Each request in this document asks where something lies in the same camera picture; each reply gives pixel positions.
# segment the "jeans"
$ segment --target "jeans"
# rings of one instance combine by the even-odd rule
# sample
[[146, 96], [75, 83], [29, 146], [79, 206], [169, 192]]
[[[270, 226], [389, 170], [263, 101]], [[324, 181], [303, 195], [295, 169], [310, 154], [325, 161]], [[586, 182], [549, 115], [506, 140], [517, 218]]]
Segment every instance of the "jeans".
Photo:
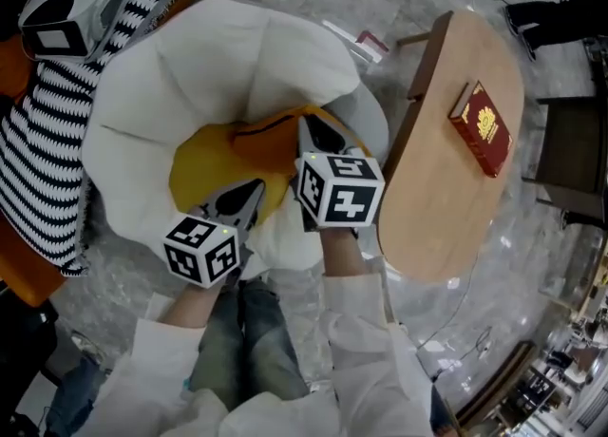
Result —
[[574, 358], [563, 351], [551, 351], [547, 358], [547, 366], [563, 371], [566, 371], [573, 362]]
[[516, 27], [534, 25], [522, 32], [536, 49], [608, 33], [601, 10], [604, 0], [566, 0], [559, 3], [531, 1], [507, 6]]
[[604, 231], [608, 229], [606, 223], [601, 219], [592, 218], [591, 216], [585, 216], [584, 214], [571, 213], [570, 211], [567, 211], [563, 219], [566, 223], [566, 226], [569, 226], [570, 224], [587, 224], [589, 226], [595, 226]]
[[266, 391], [285, 401], [309, 393], [278, 298], [261, 280], [219, 295], [190, 377], [190, 390], [202, 389], [228, 411]]
[[80, 364], [57, 387], [47, 414], [46, 436], [69, 437], [86, 422], [99, 386], [105, 379], [99, 365], [85, 352]]

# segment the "hand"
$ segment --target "hand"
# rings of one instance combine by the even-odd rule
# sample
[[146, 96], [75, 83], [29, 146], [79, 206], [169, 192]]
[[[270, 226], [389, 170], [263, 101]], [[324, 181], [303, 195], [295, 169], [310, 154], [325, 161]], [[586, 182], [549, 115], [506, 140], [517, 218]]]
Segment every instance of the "hand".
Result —
[[435, 437], [458, 437], [454, 427], [441, 427], [435, 432]]

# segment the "black chair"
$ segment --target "black chair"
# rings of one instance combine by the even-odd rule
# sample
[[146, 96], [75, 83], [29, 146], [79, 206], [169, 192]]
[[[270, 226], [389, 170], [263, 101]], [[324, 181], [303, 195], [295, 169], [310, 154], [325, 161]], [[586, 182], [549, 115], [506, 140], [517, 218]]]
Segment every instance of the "black chair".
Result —
[[50, 302], [34, 309], [0, 283], [0, 435], [10, 435], [17, 405], [55, 351], [58, 315]]

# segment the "white sleeve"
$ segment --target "white sleeve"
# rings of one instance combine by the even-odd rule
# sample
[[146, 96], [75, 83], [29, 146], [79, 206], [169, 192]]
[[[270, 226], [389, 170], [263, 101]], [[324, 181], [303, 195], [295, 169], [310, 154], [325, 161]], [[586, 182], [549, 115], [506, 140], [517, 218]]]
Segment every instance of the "white sleeve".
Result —
[[349, 436], [431, 437], [425, 408], [430, 381], [423, 374], [421, 384], [422, 367], [406, 347], [407, 337], [387, 321], [381, 276], [326, 278], [325, 293], [321, 328], [330, 341], [332, 381]]
[[181, 394], [197, 362], [203, 333], [140, 319], [133, 350], [100, 388], [77, 437], [161, 435], [185, 405]]

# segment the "gold emblem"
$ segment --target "gold emblem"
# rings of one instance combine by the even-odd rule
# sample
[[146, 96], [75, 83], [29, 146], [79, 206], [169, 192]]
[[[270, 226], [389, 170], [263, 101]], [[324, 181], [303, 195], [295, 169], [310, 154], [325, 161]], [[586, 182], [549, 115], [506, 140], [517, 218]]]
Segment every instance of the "gold emblem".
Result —
[[498, 125], [496, 124], [496, 115], [490, 107], [480, 110], [477, 127], [479, 128], [479, 136], [483, 140], [487, 140], [488, 143], [492, 143], [498, 131]]
[[468, 124], [468, 117], [467, 117], [467, 115], [468, 115], [468, 110], [469, 110], [469, 108], [470, 108], [470, 104], [469, 104], [469, 103], [466, 103], [466, 106], [465, 106], [465, 112], [463, 113], [463, 121], [464, 121], [466, 124]]

